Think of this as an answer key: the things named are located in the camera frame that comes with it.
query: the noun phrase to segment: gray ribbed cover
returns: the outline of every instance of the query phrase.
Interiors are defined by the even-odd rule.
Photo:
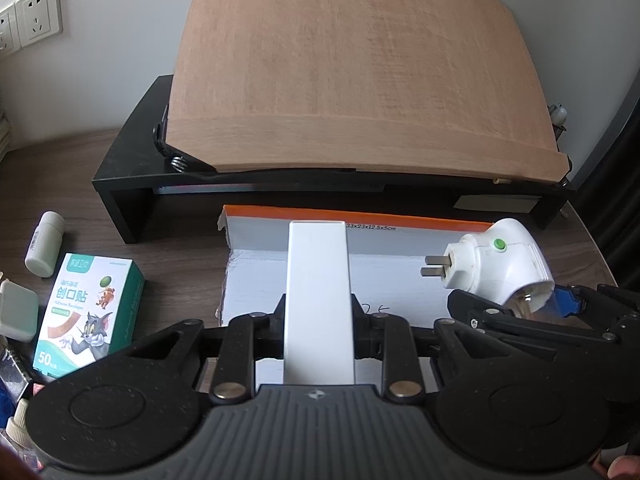
[[[47,468],[43,478],[96,478]],[[443,444],[418,408],[382,401],[372,386],[263,386],[255,399],[213,409],[174,455],[101,480],[500,480]],[[599,478],[589,467],[543,476]]]

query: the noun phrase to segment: black curtain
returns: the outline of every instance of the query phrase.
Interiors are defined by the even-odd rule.
[[[618,285],[640,292],[640,102],[572,204]]]

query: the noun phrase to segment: wall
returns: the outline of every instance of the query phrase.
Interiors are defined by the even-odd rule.
[[[560,148],[575,173],[640,68],[640,0],[501,1],[521,27],[547,101],[569,110]],[[62,0],[63,34],[0,62],[19,142],[120,126],[153,79],[173,71],[189,3]]]
[[[190,3],[61,0],[62,34],[0,62],[16,144],[122,126],[156,76],[173,72]]]

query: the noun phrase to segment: cartoon character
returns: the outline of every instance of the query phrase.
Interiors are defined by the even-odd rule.
[[[116,289],[112,286],[106,287],[102,291],[102,295],[100,296],[100,298],[98,298],[98,303],[96,303],[96,305],[100,306],[103,310],[106,309],[107,305],[110,304],[111,301],[113,301],[115,291]]]
[[[71,348],[74,354],[79,354],[87,348],[91,350],[91,354],[97,361],[105,357],[109,353],[109,344],[104,342],[107,337],[107,328],[109,327],[109,316],[112,312],[102,317],[92,316],[87,313],[87,320],[84,324],[84,330],[80,330],[82,341],[76,343],[74,337],[69,334],[60,340],[61,348]]]

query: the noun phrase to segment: crosshair logo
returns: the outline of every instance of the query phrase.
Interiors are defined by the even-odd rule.
[[[315,390],[311,390],[307,395],[313,400],[320,400],[320,399],[324,399],[324,397],[326,396],[326,393],[316,388]]]

